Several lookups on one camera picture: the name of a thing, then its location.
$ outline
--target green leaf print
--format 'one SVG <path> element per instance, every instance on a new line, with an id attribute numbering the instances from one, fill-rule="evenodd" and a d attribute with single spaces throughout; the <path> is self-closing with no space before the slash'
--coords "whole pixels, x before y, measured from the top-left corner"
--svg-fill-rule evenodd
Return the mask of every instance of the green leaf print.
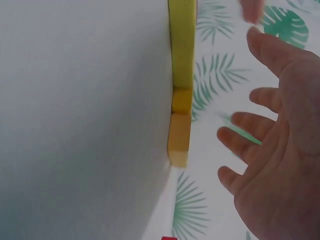
<path id="1" fill-rule="evenodd" d="M 251 235 L 249 231 L 246 231 L 246 238 L 245 240 L 251 240 Z"/>
<path id="2" fill-rule="evenodd" d="M 266 34 L 279 37 L 282 41 L 298 48 L 305 48 L 309 29 L 293 11 L 276 6 L 266 6 L 261 22 Z"/>
<path id="3" fill-rule="evenodd" d="M 302 8 L 300 8 L 299 6 L 297 6 L 294 2 L 290 1 L 290 0 L 286 0 L 286 2 L 291 6 L 293 7 L 294 9 L 297 9 L 297 10 L 300 10 L 304 13 L 307 13 L 307 14 L 310 14 L 309 11 L 306 11 L 306 10 L 303 10 Z"/>
<path id="4" fill-rule="evenodd" d="M 192 121 L 199 119 L 201 112 L 222 93 L 234 90 L 234 84 L 247 82 L 243 73 L 249 71 L 234 68 L 235 54 L 218 53 L 195 63 Z"/>
<path id="5" fill-rule="evenodd" d="M 311 8 L 313 7 L 315 7 L 317 4 L 320 4 L 320 0 L 312 0 L 312 1 L 314 1 L 316 4 L 315 5 L 313 5 L 313 6 L 311 6 Z M 297 6 L 297 4 L 295 4 L 293 1 L 291 1 L 291 0 L 286 0 L 286 2 L 291 6 L 291 7 L 293 7 L 294 9 L 296 9 L 296 10 L 299 10 L 299 11 L 302 11 L 302 12 L 304 12 L 304 13 L 307 13 L 307 14 L 311 14 L 311 12 L 310 12 L 310 6 L 308 7 L 308 10 L 306 10 L 306 9 L 303 9 L 303 6 L 302 6 L 302 2 L 299 2 L 298 1 L 298 3 L 300 4 L 300 6 Z"/>
<path id="6" fill-rule="evenodd" d="M 206 198 L 189 177 L 183 172 L 176 190 L 172 235 L 179 240 L 197 240 L 197 235 L 205 235 L 206 223 L 210 221 L 205 218 Z"/>
<path id="7" fill-rule="evenodd" d="M 240 127 L 237 127 L 237 126 L 233 125 L 231 123 L 231 116 L 230 115 L 225 114 L 223 112 L 218 112 L 217 115 L 223 120 L 223 123 L 224 123 L 224 125 L 226 127 L 230 128 L 231 130 L 235 131 L 236 133 L 238 133 L 242 137 L 250 140 L 251 142 L 254 142 L 256 144 L 261 145 L 261 141 L 259 141 L 258 139 L 254 138 L 250 133 L 247 133 L 246 131 L 244 131 Z"/>
<path id="8" fill-rule="evenodd" d="M 226 7 L 219 0 L 198 2 L 196 29 L 202 42 L 210 39 L 213 45 L 217 34 L 231 39 L 235 26 L 230 20 Z"/>

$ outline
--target white surface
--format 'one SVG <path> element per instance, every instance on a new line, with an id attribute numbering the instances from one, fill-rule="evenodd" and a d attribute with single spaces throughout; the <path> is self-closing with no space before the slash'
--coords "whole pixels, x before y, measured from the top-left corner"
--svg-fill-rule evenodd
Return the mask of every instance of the white surface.
<path id="1" fill-rule="evenodd" d="M 142 240 L 161 240 L 172 236 L 179 169 L 171 167 L 169 179 L 161 193 Z"/>
<path id="2" fill-rule="evenodd" d="M 167 0 L 0 2 L 0 239 L 140 240 L 167 183 Z"/>

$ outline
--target yellow foam strip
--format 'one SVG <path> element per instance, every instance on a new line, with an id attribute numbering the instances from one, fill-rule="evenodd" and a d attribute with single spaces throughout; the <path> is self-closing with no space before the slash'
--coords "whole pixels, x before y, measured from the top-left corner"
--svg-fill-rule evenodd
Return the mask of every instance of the yellow foam strip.
<path id="1" fill-rule="evenodd" d="M 168 0 L 173 85 L 192 89 L 197 0 Z"/>
<path id="2" fill-rule="evenodd" d="M 171 115 L 167 151 L 173 167 L 187 167 L 190 131 L 190 114 L 173 113 Z"/>
<path id="3" fill-rule="evenodd" d="M 191 114 L 193 90 L 181 87 L 173 88 L 172 112 L 179 114 Z"/>

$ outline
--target hand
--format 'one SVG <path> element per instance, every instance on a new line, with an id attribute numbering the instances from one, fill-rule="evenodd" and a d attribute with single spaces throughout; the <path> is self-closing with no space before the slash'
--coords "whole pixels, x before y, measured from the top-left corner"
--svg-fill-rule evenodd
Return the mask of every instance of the hand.
<path id="1" fill-rule="evenodd" d="M 243 18 L 247 22 L 257 24 L 263 14 L 264 0 L 239 0 L 242 6 Z"/>
<path id="2" fill-rule="evenodd" d="M 256 89 L 250 100 L 278 118 L 233 114 L 231 122 L 262 145 L 219 129 L 219 140 L 247 164 L 243 175 L 221 167 L 219 179 L 260 240 L 319 240 L 320 58 L 254 27 L 247 41 L 251 53 L 279 78 L 279 88 Z"/>

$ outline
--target leaf print tablecloth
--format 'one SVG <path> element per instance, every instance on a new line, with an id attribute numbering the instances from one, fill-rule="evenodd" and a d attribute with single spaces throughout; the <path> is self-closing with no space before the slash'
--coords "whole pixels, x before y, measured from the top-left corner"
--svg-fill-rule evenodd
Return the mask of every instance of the leaf print tablecloth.
<path id="1" fill-rule="evenodd" d="M 259 29 L 319 55 L 320 3 L 308 1 L 267 1 Z M 310 4 L 315 4 L 312 11 Z M 230 127 L 260 144 L 231 124 L 233 112 L 277 117 L 249 101 L 251 90 L 277 87 L 278 79 L 250 54 L 246 41 L 250 25 L 240 13 L 236 0 L 198 0 L 189 164 L 187 169 L 179 170 L 172 227 L 172 235 L 179 240 L 256 239 L 240 219 L 233 197 L 217 176 L 218 168 L 225 165 L 238 173 L 246 169 L 218 141 L 219 127 Z"/>

